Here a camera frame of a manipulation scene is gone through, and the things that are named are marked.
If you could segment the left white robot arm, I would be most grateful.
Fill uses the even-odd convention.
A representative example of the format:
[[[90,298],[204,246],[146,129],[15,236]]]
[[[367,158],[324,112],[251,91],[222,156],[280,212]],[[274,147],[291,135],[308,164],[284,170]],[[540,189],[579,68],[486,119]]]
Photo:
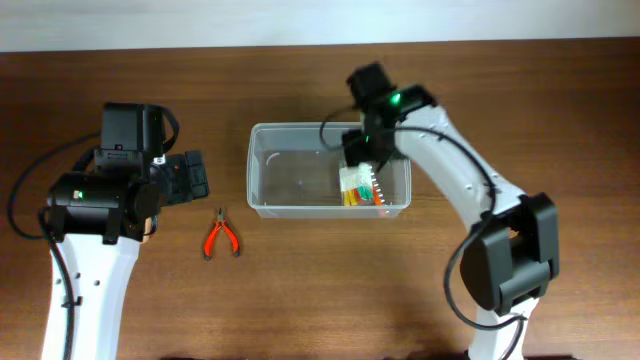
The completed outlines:
[[[162,208],[209,194],[200,153],[170,152],[178,135],[165,107],[107,103],[100,145],[50,189],[38,214],[52,258],[42,358],[115,358],[141,244]]]

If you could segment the clear plastic container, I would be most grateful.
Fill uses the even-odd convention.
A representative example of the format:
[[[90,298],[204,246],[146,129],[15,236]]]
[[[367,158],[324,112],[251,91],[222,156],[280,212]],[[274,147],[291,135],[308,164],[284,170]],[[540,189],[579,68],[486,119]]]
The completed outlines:
[[[262,218],[395,218],[411,203],[411,163],[394,160],[375,175],[383,204],[346,206],[341,151],[320,142],[318,122],[259,123],[250,134],[246,196]]]

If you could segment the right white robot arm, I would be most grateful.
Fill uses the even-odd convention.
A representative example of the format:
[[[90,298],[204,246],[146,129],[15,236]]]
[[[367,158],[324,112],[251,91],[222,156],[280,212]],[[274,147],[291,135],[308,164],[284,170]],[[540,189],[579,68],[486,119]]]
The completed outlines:
[[[443,290],[474,330],[467,359],[521,359],[529,318],[559,274],[558,212],[495,171],[421,85],[399,88],[377,62],[346,80],[362,127],[342,137],[353,164],[396,157],[417,164],[468,234],[449,258]]]

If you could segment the clear box coloured plugs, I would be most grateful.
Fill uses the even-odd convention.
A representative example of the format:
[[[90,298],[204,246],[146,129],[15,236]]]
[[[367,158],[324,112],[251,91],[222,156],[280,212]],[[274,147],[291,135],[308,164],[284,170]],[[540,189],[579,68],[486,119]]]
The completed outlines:
[[[371,206],[376,204],[373,170],[368,163],[341,166],[338,171],[339,187],[344,206]]]

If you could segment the orange screwdriver bit holder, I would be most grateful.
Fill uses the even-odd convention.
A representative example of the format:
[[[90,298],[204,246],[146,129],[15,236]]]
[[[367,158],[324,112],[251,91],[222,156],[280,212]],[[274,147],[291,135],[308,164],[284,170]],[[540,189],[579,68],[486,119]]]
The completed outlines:
[[[371,184],[372,184],[372,195],[373,195],[373,203],[376,206],[384,206],[385,205],[385,199],[384,199],[384,195],[382,192],[382,189],[378,183],[375,171],[373,169],[373,166],[368,164],[368,170],[370,173],[370,177],[371,177]]]

